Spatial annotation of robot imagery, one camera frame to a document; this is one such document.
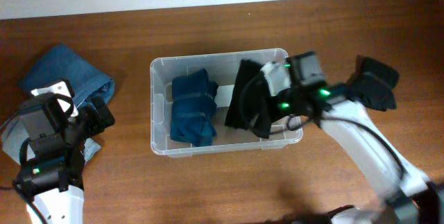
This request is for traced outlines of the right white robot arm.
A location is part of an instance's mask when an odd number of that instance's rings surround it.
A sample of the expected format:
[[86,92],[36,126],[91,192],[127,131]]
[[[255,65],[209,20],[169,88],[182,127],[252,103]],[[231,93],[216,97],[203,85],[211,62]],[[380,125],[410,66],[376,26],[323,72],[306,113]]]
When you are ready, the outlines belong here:
[[349,155],[379,197],[377,211],[353,205],[303,214],[290,223],[442,223],[443,184],[407,161],[378,130],[345,85],[283,89],[274,94],[284,114],[305,116]]

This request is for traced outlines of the dark blue jeans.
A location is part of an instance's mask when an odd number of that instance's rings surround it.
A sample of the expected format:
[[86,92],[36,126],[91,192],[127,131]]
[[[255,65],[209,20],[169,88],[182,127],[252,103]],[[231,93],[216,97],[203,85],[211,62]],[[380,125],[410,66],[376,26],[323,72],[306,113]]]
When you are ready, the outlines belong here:
[[69,81],[77,107],[97,96],[108,103],[114,95],[114,80],[64,44],[47,51],[20,80],[19,87],[30,92],[60,79]]

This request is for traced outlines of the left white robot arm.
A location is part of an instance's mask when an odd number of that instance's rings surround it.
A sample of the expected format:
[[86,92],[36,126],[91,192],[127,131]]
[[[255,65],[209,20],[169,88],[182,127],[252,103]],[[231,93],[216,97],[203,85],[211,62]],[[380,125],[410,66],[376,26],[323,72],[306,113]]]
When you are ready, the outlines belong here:
[[82,223],[85,142],[114,125],[101,96],[72,116],[68,96],[48,93],[23,102],[18,111],[28,137],[19,149],[20,171],[12,185],[34,223]]

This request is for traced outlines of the black garment with straps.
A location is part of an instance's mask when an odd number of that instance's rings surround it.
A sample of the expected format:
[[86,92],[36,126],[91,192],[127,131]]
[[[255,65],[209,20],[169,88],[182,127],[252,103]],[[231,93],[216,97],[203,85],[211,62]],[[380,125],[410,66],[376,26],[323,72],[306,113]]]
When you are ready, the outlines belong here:
[[[263,64],[253,60],[241,60],[234,83],[232,100],[225,118],[225,126],[247,130],[241,118],[239,100],[244,87],[256,75],[260,74]],[[266,81],[261,78],[253,82],[246,90],[243,104],[244,116],[259,131],[257,137],[269,138],[271,124],[284,117],[278,109],[276,98],[270,96]]]

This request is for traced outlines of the teal blue garment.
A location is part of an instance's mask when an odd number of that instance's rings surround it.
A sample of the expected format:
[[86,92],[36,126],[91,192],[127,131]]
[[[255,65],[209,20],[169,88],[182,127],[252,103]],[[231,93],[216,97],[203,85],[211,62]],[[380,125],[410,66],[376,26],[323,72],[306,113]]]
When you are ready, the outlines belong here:
[[200,69],[172,81],[170,138],[195,147],[211,146],[217,136],[212,124],[216,113],[215,97],[219,85]]

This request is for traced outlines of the light blue jeans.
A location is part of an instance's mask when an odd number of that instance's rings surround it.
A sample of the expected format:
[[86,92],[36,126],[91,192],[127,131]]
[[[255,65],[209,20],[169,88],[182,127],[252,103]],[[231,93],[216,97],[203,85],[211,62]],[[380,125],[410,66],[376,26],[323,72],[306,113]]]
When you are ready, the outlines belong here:
[[[1,134],[3,152],[19,164],[20,148],[27,138],[28,133],[25,127],[20,122],[19,118],[15,117]],[[101,146],[91,138],[88,138],[85,141],[84,147],[83,155],[85,162],[88,162],[93,158],[94,154],[101,149]]]

